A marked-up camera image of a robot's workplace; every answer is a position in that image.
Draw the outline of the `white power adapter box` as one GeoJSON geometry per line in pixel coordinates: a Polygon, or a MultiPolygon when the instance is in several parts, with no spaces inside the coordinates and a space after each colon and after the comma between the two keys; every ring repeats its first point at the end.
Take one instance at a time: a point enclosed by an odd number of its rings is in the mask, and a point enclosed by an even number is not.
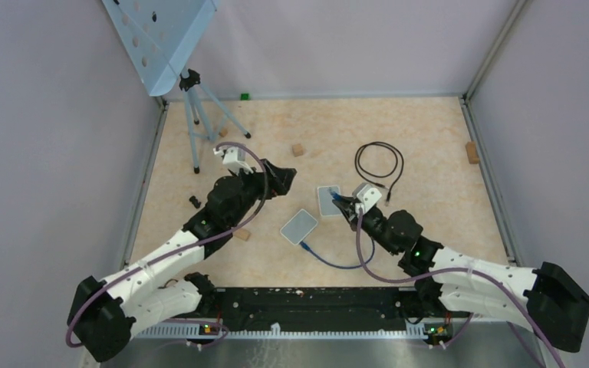
{"type": "Polygon", "coordinates": [[[340,216],[340,209],[333,203],[333,194],[340,194],[341,188],[338,185],[318,186],[318,207],[321,217],[340,216]]]}

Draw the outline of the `grey network switch box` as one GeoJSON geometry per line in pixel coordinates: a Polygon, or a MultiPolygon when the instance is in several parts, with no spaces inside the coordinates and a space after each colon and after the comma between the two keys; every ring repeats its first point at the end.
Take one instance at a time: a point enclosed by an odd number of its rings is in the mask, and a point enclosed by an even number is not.
{"type": "Polygon", "coordinates": [[[292,245],[300,245],[318,226],[318,220],[307,210],[300,209],[280,229],[280,234],[292,245]]]}

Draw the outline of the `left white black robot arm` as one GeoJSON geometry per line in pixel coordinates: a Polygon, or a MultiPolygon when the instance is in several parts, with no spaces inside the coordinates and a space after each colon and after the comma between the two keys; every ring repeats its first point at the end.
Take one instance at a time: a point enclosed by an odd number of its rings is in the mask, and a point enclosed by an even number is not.
{"type": "Polygon", "coordinates": [[[288,194],[297,175],[260,159],[261,171],[241,168],[218,178],[203,207],[157,249],[104,278],[89,276],[76,288],[67,318],[70,347],[83,347],[98,363],[122,352],[141,331],[193,312],[205,317],[215,307],[213,286],[202,274],[171,286],[173,275],[204,261],[253,220],[266,201],[288,194]]]}

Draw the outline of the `wooden block near left arm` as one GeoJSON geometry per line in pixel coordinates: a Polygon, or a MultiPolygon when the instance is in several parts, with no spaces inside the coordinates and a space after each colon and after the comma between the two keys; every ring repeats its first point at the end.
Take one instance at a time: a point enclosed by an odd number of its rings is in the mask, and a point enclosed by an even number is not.
{"type": "Polygon", "coordinates": [[[233,235],[236,238],[241,239],[244,242],[247,242],[251,238],[252,233],[245,228],[240,228],[240,229],[236,230],[235,232],[233,232],[233,235]]]}

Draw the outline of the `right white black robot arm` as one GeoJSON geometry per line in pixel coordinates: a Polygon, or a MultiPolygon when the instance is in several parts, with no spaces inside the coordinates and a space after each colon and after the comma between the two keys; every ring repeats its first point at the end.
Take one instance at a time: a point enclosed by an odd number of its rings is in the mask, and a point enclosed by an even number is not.
{"type": "Polygon", "coordinates": [[[423,236],[406,210],[385,216],[376,205],[333,194],[333,204],[357,235],[366,234],[415,281],[421,310],[481,314],[545,337],[558,350],[580,351],[589,321],[589,295],[560,265],[538,268],[473,258],[423,236]]]}

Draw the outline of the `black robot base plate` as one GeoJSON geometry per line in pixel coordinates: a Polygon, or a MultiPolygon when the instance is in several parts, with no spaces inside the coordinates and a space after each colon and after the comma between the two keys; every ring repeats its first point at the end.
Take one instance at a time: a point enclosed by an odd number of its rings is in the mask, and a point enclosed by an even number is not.
{"type": "Polygon", "coordinates": [[[401,331],[429,320],[467,317],[425,302],[411,287],[228,287],[205,296],[185,318],[210,319],[232,332],[401,331]]]}

